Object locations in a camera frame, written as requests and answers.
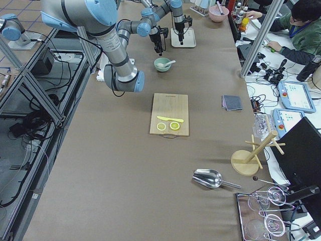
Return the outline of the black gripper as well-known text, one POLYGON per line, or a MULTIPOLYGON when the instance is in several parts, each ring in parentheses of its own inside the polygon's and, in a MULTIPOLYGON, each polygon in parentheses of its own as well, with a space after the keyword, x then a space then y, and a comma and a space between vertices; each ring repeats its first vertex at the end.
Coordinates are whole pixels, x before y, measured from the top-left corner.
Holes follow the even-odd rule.
POLYGON ((184 28, 187 23, 189 27, 192 25, 193 19, 190 16, 180 15, 174 16, 175 30, 178 34, 180 45, 184 44, 184 28))
POLYGON ((149 37, 154 43, 154 50, 159 56, 162 56, 162 49, 166 49, 165 39, 168 37, 169 29, 156 26, 152 28, 149 37))

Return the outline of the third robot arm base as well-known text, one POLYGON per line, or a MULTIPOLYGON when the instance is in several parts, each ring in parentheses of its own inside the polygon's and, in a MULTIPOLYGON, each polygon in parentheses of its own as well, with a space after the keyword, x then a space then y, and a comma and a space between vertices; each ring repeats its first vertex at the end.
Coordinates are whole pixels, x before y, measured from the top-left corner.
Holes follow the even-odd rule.
POLYGON ((13 50, 32 50, 36 44, 15 14, 1 16, 1 34, 9 40, 8 46, 13 50))

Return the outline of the person's hand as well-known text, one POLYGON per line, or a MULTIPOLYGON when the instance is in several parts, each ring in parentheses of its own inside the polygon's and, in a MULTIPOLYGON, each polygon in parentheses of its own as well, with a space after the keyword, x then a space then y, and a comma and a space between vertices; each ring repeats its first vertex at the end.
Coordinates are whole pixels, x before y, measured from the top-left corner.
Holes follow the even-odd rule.
POLYGON ((276 52, 280 52, 282 46, 277 41, 270 41, 266 44, 267 47, 274 49, 276 52))

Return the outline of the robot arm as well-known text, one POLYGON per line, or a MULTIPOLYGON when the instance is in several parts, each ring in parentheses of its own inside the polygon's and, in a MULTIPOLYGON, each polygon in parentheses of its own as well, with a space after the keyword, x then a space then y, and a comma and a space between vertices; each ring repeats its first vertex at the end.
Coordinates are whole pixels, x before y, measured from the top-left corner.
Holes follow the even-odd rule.
POLYGON ((163 31, 157 22, 170 10, 170 1, 166 1, 159 7, 144 8, 139 21, 118 23, 115 1, 41 2, 42 21, 46 25, 68 32, 84 27, 97 40, 110 62, 105 69, 114 71, 111 76, 104 76, 105 83, 113 90, 124 92, 141 92, 144 87, 144 72, 130 61, 126 51, 130 35, 149 36, 155 51, 161 54, 163 31))
POLYGON ((141 10, 141 20, 136 27, 136 33, 142 37, 149 36, 154 43, 154 49, 161 54, 165 50, 165 44, 161 40, 171 33, 173 47, 183 47, 185 34, 192 26, 193 18, 183 13, 182 1, 164 1, 160 6, 155 5, 152 1, 140 1, 144 5, 141 10), (162 28, 158 22, 167 14, 171 14, 172 28, 162 28))

